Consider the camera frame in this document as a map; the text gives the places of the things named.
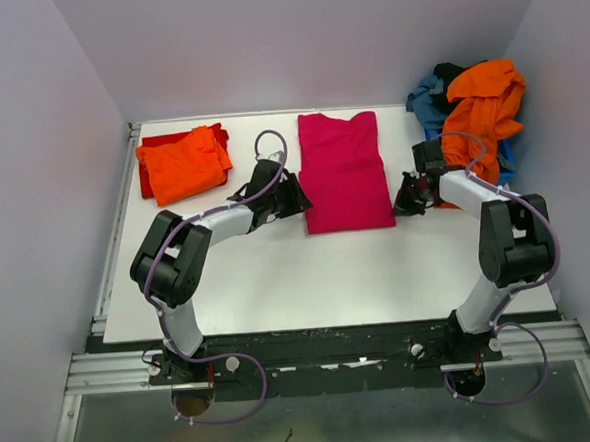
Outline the magenta t shirt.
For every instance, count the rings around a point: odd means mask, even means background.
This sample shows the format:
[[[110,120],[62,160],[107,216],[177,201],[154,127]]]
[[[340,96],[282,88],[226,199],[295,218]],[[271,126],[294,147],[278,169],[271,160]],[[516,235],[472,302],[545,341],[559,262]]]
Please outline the magenta t shirt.
[[[301,114],[298,131],[299,180],[313,204],[306,212],[308,233],[394,227],[376,114],[360,112],[348,121]]]

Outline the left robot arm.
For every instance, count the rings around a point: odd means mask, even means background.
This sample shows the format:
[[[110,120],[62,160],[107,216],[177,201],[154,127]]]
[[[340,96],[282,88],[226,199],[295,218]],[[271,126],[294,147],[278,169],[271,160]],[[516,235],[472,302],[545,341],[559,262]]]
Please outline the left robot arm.
[[[167,353],[187,364],[207,361],[195,356],[204,335],[193,295],[209,250],[311,207],[297,175],[281,163],[263,159],[249,182],[220,206],[188,217],[158,212],[130,265],[130,278],[154,307]]]

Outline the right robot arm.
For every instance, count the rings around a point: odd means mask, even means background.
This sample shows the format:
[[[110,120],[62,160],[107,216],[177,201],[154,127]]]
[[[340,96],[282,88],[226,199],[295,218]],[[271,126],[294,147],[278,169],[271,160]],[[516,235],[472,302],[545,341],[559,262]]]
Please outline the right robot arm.
[[[447,164],[434,138],[412,147],[415,168],[404,172],[393,215],[418,216],[451,203],[480,224],[481,276],[451,320],[464,337],[487,335],[520,292],[548,282],[560,263],[559,239],[539,194],[521,195],[481,179],[469,164]]]

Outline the blue grey t shirt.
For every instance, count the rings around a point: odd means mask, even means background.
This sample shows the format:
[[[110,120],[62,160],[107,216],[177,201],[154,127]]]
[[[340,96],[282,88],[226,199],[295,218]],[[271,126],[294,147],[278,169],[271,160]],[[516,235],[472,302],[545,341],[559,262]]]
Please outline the blue grey t shirt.
[[[441,130],[448,116],[440,103],[446,97],[444,80],[432,74],[408,94],[405,110],[413,113],[425,130]]]

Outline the blue plastic bin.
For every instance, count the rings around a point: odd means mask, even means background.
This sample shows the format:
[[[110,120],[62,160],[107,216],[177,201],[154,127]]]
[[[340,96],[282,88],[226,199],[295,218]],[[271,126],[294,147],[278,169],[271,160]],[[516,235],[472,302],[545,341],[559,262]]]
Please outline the blue plastic bin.
[[[425,139],[430,141],[437,139],[441,141],[440,130],[424,130]],[[499,163],[499,174],[498,184],[507,185],[516,176],[516,162],[513,157],[513,152],[510,146],[510,141],[507,139],[498,142],[497,160]]]

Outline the black t shirt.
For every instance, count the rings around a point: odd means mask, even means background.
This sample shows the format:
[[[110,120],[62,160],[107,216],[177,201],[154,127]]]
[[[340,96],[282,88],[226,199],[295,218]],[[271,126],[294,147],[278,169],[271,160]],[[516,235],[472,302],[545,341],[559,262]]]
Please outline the black t shirt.
[[[457,106],[448,99],[448,87],[466,70],[466,67],[460,67],[452,62],[437,64],[433,69],[433,75],[438,79],[434,87],[433,105],[445,116],[451,114]]]

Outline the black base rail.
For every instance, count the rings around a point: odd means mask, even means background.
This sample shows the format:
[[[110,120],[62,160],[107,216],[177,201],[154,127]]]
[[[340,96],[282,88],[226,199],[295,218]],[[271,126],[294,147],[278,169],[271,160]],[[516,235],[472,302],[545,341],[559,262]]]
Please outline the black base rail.
[[[191,362],[153,356],[149,383],[216,400],[439,388],[443,368],[501,360],[491,333],[464,335],[451,319],[208,336]]]

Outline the aluminium frame rail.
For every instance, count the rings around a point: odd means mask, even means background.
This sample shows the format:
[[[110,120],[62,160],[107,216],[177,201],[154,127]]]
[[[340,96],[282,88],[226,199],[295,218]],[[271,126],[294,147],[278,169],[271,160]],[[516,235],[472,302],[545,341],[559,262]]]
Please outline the aluminium frame rail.
[[[590,359],[590,344],[581,325],[573,320],[535,322],[526,326],[541,340],[548,361],[570,362]],[[502,357],[493,361],[482,355],[484,367],[537,364],[542,355],[534,339],[523,330],[506,327],[498,336]],[[66,380],[67,395],[128,393],[145,390],[205,388],[205,382],[174,383],[165,378],[161,385],[149,381],[149,366],[139,351],[78,354],[72,357]]]

